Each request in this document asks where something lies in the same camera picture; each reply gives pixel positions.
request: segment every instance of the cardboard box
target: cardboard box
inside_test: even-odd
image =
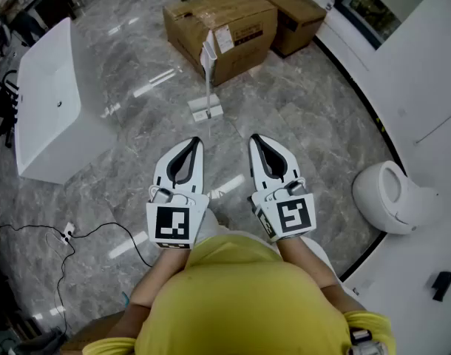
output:
[[[97,320],[94,319],[61,346],[61,355],[82,355],[83,348],[90,343],[105,338],[122,315],[123,312],[121,311]]]
[[[277,31],[277,9],[266,0],[181,0],[163,17],[168,40],[203,77],[203,42],[214,45],[215,86],[262,63]]]
[[[308,45],[326,11],[312,0],[268,0],[278,8],[277,36],[271,45],[281,56]]]

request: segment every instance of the bathtub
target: bathtub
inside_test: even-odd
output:
[[[20,176],[64,184],[114,146],[118,127],[104,114],[96,76],[94,59],[69,18],[23,56],[15,126]]]

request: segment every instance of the white toilet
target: white toilet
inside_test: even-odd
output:
[[[387,233],[408,234],[441,216],[439,193],[414,184],[392,161],[375,164],[357,175],[352,195],[367,221]]]

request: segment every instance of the chair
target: chair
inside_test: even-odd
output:
[[[17,122],[18,87],[7,80],[7,76],[17,73],[16,70],[7,72],[0,81],[0,137],[5,134],[5,146],[11,148],[10,136]]]

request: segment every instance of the gray tiled floor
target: gray tiled floor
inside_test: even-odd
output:
[[[14,151],[5,149],[1,139],[1,223],[63,228],[72,221],[87,232],[115,220],[137,234],[145,229],[147,189],[157,159],[179,141],[199,135],[205,145],[205,192],[245,177],[236,189],[212,200],[211,209],[231,229],[263,236],[245,201],[254,191],[248,138],[259,132],[296,155],[316,201],[318,229],[309,235],[324,247],[338,274],[375,240],[378,232],[358,213],[350,186],[359,171],[389,159],[390,153],[362,102],[314,43],[284,60],[269,52],[262,65],[220,85],[215,92],[223,119],[195,124],[186,102],[204,94],[204,83],[166,40],[161,7],[174,0],[84,1],[76,24],[99,61],[106,104],[121,105],[116,112],[122,128],[118,144],[57,186],[20,178]],[[117,26],[119,31],[109,35]],[[15,58],[0,61],[0,73],[16,67],[22,54],[17,49]],[[176,70],[173,78],[133,98],[134,90],[171,68]],[[1,267],[18,300],[28,314],[42,314],[45,328],[62,325],[49,312],[55,306],[61,260],[47,247],[46,232],[4,230],[0,243]],[[73,241],[76,254],[68,259],[61,284],[73,330],[122,309],[121,292],[130,293],[146,271],[134,251],[108,258],[127,239],[121,229],[107,226]],[[51,235],[47,240],[61,255],[69,251]],[[149,262],[158,254],[149,242],[140,250]]]

